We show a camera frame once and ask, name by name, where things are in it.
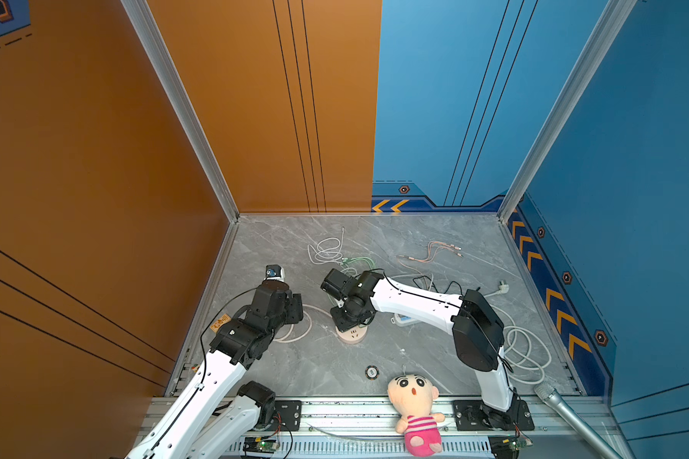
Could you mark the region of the round pink power socket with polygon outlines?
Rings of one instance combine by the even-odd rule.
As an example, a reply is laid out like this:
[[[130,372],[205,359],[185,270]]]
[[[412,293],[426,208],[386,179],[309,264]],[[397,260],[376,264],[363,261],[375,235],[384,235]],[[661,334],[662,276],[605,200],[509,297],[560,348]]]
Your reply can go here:
[[[354,345],[364,340],[367,331],[369,331],[367,326],[356,326],[346,331],[337,330],[337,336],[344,344]]]

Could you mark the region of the white blue power strip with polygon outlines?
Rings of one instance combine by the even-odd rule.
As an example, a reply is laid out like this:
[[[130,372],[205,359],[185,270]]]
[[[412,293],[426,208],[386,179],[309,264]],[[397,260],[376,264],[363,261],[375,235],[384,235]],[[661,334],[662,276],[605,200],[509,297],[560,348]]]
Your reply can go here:
[[[419,323],[419,320],[414,319],[413,317],[408,317],[400,314],[393,314],[392,323],[399,327],[406,327]]]

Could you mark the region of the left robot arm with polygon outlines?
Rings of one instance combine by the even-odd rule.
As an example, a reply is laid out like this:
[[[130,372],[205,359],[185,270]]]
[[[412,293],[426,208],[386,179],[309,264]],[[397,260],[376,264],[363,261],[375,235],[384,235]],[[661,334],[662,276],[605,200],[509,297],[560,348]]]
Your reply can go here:
[[[201,365],[162,420],[128,458],[218,458],[256,425],[270,422],[275,393],[247,384],[218,416],[214,411],[259,360],[285,324],[302,320],[302,296],[266,279],[251,304],[222,324]]]

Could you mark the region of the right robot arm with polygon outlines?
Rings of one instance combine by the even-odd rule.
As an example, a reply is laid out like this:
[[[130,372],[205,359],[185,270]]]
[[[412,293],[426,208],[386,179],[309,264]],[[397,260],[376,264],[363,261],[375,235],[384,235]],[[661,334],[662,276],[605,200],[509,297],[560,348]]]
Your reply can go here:
[[[440,294],[410,287],[376,270],[352,277],[337,269],[327,274],[321,289],[338,302],[330,313],[341,332],[370,324],[378,313],[389,313],[450,335],[459,360],[476,372],[482,422],[492,430],[518,426],[521,402],[508,377],[513,368],[505,361],[505,325],[481,292]]]

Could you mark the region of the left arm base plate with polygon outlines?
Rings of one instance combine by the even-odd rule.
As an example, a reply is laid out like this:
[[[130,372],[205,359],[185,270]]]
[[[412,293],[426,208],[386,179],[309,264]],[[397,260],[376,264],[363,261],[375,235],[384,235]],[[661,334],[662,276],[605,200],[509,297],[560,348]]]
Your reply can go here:
[[[302,420],[302,401],[277,399],[271,419],[271,429],[298,432]]]

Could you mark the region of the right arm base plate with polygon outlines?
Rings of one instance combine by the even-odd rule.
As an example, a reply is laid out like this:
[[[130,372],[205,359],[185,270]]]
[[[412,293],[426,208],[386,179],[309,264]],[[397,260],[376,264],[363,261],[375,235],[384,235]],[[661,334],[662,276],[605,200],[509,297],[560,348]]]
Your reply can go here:
[[[482,401],[459,399],[452,403],[458,431],[533,431],[535,425],[526,401],[514,400],[507,412],[492,409]]]

